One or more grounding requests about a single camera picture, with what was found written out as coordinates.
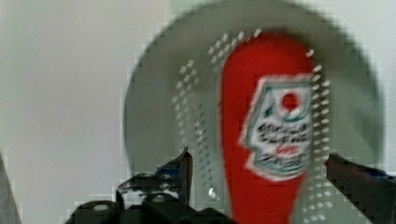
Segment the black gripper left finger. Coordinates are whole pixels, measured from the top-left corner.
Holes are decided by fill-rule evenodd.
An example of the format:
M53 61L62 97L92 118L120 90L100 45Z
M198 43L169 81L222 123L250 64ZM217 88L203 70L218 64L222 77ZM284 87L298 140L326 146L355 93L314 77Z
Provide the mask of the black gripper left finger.
M184 147L178 157L157 168L154 173L140 173L121 183L116 201L122 208L141 205L150 194L169 194L183 203L190 202L193 173L192 155Z

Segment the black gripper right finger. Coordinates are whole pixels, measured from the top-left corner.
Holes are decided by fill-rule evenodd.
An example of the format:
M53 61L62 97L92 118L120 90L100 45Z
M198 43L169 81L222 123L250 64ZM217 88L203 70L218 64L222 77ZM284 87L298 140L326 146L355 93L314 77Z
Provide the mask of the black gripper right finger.
M385 171L331 153L326 178L373 224L395 224L396 181Z

